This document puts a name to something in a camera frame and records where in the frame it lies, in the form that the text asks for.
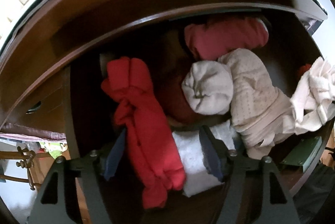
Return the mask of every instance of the dark fabric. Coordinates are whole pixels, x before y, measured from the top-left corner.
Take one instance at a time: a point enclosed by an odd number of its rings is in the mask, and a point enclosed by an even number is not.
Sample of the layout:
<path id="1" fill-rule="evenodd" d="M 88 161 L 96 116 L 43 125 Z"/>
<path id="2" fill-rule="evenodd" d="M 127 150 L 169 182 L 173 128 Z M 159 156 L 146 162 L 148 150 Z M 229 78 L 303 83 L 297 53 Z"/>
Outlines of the dark fabric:
<path id="1" fill-rule="evenodd" d="M 301 224 L 308 224 L 313 220 L 334 185 L 335 171 L 326 165 L 318 164 L 293 198 Z"/>

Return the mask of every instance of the beige cloth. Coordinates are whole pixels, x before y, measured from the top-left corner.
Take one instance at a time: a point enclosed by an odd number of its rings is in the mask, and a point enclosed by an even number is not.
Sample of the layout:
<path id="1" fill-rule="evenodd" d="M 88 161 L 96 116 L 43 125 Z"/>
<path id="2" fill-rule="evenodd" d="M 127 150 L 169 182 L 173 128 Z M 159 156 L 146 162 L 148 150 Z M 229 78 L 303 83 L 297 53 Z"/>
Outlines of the beige cloth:
<path id="1" fill-rule="evenodd" d="M 283 134 L 283 115 L 291 113 L 289 98 L 272 85 L 262 61 L 247 49 L 236 49 L 218 62 L 232 73 L 232 125 L 241 133 L 248 156 L 261 159 L 291 134 Z"/>
<path id="2" fill-rule="evenodd" d="M 216 61 L 198 61 L 182 83 L 191 109 L 204 115 L 225 114 L 233 96 L 230 69 Z"/>
<path id="3" fill-rule="evenodd" d="M 284 117 L 285 133 L 316 131 L 335 116 L 335 68 L 319 57 L 301 77 Z"/>

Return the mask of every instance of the white wall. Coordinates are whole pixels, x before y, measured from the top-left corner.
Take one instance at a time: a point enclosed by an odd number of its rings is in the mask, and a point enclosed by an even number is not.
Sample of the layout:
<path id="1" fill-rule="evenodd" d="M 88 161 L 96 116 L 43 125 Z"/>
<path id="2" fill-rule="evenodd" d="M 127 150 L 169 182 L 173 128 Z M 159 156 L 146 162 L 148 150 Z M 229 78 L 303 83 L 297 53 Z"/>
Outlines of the white wall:
<path id="1" fill-rule="evenodd" d="M 313 34 L 321 54 L 332 65 L 335 65 L 335 9 L 330 0 L 318 0 L 327 13 L 328 19 Z"/>
<path id="2" fill-rule="evenodd" d="M 15 146 L 0 142 L 0 151 L 17 151 Z M 27 170 L 17 167 L 17 160 L 7 160 L 3 165 L 4 173 L 7 176 L 27 178 Z M 27 216 L 30 215 L 36 191 L 30 190 L 28 183 L 6 180 L 0 182 L 0 196 L 19 223 L 24 224 Z"/>

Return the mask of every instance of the wooden drawer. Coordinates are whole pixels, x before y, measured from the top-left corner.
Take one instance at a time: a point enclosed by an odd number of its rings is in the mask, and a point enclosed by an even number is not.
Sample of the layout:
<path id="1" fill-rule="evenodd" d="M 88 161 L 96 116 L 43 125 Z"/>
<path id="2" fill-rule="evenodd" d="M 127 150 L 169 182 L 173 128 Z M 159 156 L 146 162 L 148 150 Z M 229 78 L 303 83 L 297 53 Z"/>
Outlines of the wooden drawer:
<path id="1" fill-rule="evenodd" d="M 63 71 L 46 80 L 11 113 L 8 122 L 53 132 L 65 132 Z"/>

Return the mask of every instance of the white fabric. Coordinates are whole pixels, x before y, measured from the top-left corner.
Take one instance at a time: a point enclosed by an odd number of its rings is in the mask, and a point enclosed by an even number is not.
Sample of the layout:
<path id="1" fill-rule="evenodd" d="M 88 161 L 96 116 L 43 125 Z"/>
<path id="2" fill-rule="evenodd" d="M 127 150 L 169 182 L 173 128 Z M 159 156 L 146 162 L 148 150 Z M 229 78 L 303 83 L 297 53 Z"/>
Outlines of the white fabric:
<path id="1" fill-rule="evenodd" d="M 199 61 L 192 64 L 182 89 L 193 111 L 204 115 L 225 114 L 233 96 L 232 75 L 226 65 Z"/>
<path id="2" fill-rule="evenodd" d="M 291 103 L 272 85 L 262 61 L 247 49 L 237 49 L 218 59 L 232 73 L 232 125 L 241 133 L 248 156 L 261 159 L 290 134 L 283 134 L 284 114 L 291 113 Z"/>
<path id="3" fill-rule="evenodd" d="M 233 140 L 237 138 L 236 131 L 230 121 L 210 128 L 216 139 L 222 140 L 228 149 L 234 149 Z M 172 133 L 178 152 L 186 172 L 184 193 L 187 197 L 193 196 L 214 186 L 220 185 L 216 177 L 207 173 L 204 165 L 199 131 L 186 131 Z"/>
<path id="4" fill-rule="evenodd" d="M 316 131 L 335 116 L 335 68 L 319 57 L 301 77 L 284 117 L 284 133 Z"/>

